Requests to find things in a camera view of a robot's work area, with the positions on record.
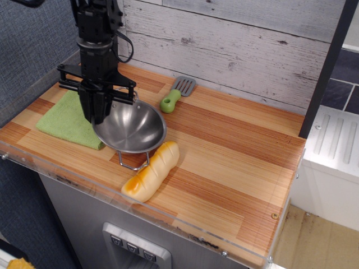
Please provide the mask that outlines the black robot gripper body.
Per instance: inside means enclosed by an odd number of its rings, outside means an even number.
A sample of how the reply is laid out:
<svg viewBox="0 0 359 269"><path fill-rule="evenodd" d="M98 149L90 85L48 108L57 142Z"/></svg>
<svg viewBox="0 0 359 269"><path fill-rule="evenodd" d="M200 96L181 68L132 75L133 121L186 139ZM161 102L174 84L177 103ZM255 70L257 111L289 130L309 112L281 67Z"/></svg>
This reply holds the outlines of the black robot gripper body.
<svg viewBox="0 0 359 269"><path fill-rule="evenodd" d="M62 88L79 91L83 88L91 93L104 93L109 99L126 104L135 102L136 83L118 71L118 42L77 42L80 48L79 66L60 64L59 85Z"/></svg>

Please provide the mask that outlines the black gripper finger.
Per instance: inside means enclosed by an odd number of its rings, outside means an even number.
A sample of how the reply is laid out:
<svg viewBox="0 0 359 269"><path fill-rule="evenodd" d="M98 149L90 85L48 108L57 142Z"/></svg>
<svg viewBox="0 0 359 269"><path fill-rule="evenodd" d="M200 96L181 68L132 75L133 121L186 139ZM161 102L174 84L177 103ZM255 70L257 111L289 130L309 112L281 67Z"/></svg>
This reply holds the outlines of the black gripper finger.
<svg viewBox="0 0 359 269"><path fill-rule="evenodd" d="M94 92L88 89L87 87L80 86L78 88L78 95L80 99L80 104L82 107L82 111L84 113L84 117L88 122L92 122L92 118L94 116Z"/></svg>
<svg viewBox="0 0 359 269"><path fill-rule="evenodd" d="M105 92L97 92L94 95L94 120L95 124L103 123L109 115L112 105L112 97Z"/></svg>

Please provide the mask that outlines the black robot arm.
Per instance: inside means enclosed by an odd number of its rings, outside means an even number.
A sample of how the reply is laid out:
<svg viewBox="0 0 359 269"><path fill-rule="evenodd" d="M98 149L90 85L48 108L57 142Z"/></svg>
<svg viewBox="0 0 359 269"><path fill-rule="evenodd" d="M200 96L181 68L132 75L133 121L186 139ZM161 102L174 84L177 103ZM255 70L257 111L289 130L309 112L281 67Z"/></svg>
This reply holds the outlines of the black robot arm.
<svg viewBox="0 0 359 269"><path fill-rule="evenodd" d="M114 101L132 105L136 82L120 74L118 38L123 12L117 1L72 1L80 65L60 64L60 87L78 93L86 120L101 124Z"/></svg>

